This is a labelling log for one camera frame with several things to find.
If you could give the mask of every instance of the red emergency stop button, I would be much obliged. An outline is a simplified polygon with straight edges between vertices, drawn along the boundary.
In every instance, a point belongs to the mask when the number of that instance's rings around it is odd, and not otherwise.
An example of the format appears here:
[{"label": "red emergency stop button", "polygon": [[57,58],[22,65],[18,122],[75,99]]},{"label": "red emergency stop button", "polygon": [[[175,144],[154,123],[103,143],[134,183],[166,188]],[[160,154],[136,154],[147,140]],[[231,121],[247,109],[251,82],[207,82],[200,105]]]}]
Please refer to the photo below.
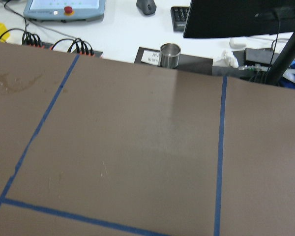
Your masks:
[{"label": "red emergency stop button", "polygon": [[72,15],[74,13],[73,9],[71,6],[65,6],[64,7],[64,14],[65,15]]}]

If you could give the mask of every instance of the keyboard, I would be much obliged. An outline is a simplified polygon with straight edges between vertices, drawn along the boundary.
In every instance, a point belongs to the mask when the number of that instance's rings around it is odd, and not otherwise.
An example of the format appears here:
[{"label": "keyboard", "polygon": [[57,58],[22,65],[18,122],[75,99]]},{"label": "keyboard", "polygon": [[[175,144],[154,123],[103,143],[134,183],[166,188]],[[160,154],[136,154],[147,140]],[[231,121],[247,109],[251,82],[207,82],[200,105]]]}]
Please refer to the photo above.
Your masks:
[{"label": "keyboard", "polygon": [[171,7],[171,15],[172,15],[174,31],[183,31],[185,29],[188,11],[189,11],[188,6],[172,6]]}]

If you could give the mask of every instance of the computer mouse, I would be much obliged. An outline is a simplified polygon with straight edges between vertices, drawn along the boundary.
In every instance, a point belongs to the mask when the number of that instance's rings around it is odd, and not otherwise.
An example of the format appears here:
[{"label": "computer mouse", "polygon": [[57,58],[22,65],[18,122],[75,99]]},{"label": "computer mouse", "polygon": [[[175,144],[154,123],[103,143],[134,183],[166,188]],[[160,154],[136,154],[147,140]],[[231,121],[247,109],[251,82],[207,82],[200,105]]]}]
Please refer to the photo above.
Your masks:
[{"label": "computer mouse", "polygon": [[151,15],[156,11],[154,0],[137,0],[137,7],[142,10],[145,15]]},{"label": "computer mouse", "polygon": [[247,47],[247,39],[231,38],[229,44],[232,49],[245,49]]}]

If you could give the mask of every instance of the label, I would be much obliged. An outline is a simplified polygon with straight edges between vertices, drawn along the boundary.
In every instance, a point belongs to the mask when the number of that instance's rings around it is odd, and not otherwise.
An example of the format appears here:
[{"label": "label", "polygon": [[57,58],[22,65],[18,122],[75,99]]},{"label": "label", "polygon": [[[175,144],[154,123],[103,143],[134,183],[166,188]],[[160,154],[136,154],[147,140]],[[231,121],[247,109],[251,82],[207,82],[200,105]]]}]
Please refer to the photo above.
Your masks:
[{"label": "label", "polygon": [[151,65],[159,65],[159,52],[144,50],[141,61]]}]

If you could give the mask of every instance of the black cable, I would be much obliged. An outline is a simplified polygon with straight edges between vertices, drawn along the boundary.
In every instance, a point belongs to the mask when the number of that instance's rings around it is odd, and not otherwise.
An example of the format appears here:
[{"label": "black cable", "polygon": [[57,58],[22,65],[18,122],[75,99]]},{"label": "black cable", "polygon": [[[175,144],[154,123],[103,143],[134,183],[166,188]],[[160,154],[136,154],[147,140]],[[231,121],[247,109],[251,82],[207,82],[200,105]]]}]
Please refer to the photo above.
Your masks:
[{"label": "black cable", "polygon": [[272,43],[271,43],[271,50],[274,50],[274,49],[273,49],[273,45],[274,45],[275,42],[278,42],[279,40],[287,40],[287,41],[288,41],[289,38],[279,38],[279,39],[275,39],[275,40],[273,40]]},{"label": "black cable", "polygon": [[74,41],[72,38],[63,38],[63,39],[60,39],[56,43],[53,44],[53,46],[50,48],[50,50],[53,50],[58,43],[60,43],[62,41],[66,41],[66,40]]},{"label": "black cable", "polygon": [[79,40],[80,40],[80,43],[81,43],[81,53],[84,54],[85,53],[85,47],[84,47],[85,43],[80,38],[79,38]]},{"label": "black cable", "polygon": [[267,75],[268,75],[269,70],[270,70],[270,67],[272,65],[272,61],[273,61],[273,57],[274,57],[274,53],[275,53],[275,49],[276,49],[276,44],[277,44],[277,40],[278,40],[278,37],[279,37],[280,29],[281,29],[281,19],[280,19],[280,17],[278,16],[278,14],[276,12],[274,12],[273,14],[274,14],[275,18],[278,21],[278,27],[277,27],[278,29],[277,29],[277,34],[276,34],[276,39],[275,39],[275,44],[274,44],[274,49],[273,49],[272,57],[271,57],[269,66],[268,66],[268,68],[266,70],[265,80],[264,80],[263,83],[266,83]]},{"label": "black cable", "polygon": [[260,73],[260,70],[257,70],[257,72],[255,73],[255,75],[251,76],[248,81],[255,83],[258,78],[260,80],[259,73]]},{"label": "black cable", "polygon": [[77,51],[80,50],[80,49],[79,49],[79,46],[78,46],[78,44],[77,44],[77,39],[75,39],[75,40],[73,40],[72,44],[71,44],[70,47],[68,48],[68,51],[67,51],[68,53],[71,53],[72,48],[73,48],[74,45],[76,45],[76,47],[77,47],[77,48],[76,48]]},{"label": "black cable", "polygon": [[92,46],[87,41],[84,41],[84,42],[89,45],[89,53],[90,53],[91,56],[93,56],[94,55],[94,50],[93,50]]},{"label": "black cable", "polygon": [[22,18],[24,19],[24,21],[25,21],[25,31],[27,31],[28,23],[27,23],[27,21],[26,21],[26,18],[25,18],[23,15],[21,15],[20,13],[14,11],[12,8],[10,8],[10,7],[7,5],[9,2],[11,2],[11,0],[7,0],[5,3],[3,3],[3,1],[1,1],[1,3],[3,4],[3,7],[4,7],[6,10],[8,10],[8,11],[10,11],[10,12],[12,12],[12,13],[14,13],[14,14],[16,14],[16,15],[18,15],[18,16],[20,16],[20,17],[22,17]]},{"label": "black cable", "polygon": [[261,75],[261,78],[260,78],[260,80],[261,80],[261,83],[266,83],[266,75],[267,75],[267,72],[266,73],[263,73],[262,75]]},{"label": "black cable", "polygon": [[41,25],[41,24],[39,24],[39,23],[37,23],[37,22],[35,22],[35,21],[29,20],[29,22],[31,22],[33,25],[36,25],[37,27],[41,27],[41,28],[43,28],[43,29],[53,31],[53,32],[55,32],[55,33],[61,34],[61,35],[66,36],[66,37],[68,37],[68,38],[72,38],[72,39],[76,39],[76,38],[77,38],[77,37],[75,37],[75,36],[72,36],[72,35],[69,35],[69,34],[66,34],[66,33],[62,33],[62,32],[60,32],[60,31],[58,31],[58,30],[55,30],[55,29],[52,29],[52,28],[46,27],[46,26],[44,26],[44,25]]},{"label": "black cable", "polygon": [[86,45],[85,42],[83,42],[83,43],[84,43],[84,47],[85,47],[85,54],[88,55],[89,54],[89,48],[88,48],[88,46]]},{"label": "black cable", "polygon": [[32,37],[34,38],[34,45],[36,47],[41,47],[42,46],[42,41],[40,40],[40,37],[38,36],[38,34],[33,33]]},{"label": "black cable", "polygon": [[80,53],[80,47],[78,45],[78,42],[75,42],[75,48],[77,50],[77,53],[79,54]]},{"label": "black cable", "polygon": [[0,35],[0,40],[1,40],[1,38],[2,38],[6,33],[10,32],[10,31],[12,31],[12,30],[19,30],[19,31],[23,31],[23,32],[25,32],[24,29],[19,29],[19,28],[8,29],[6,32],[4,32],[4,33],[2,33],[2,34]]},{"label": "black cable", "polygon": [[22,45],[24,44],[27,44],[27,45],[30,44],[30,35],[26,31],[24,31],[22,35]]}]

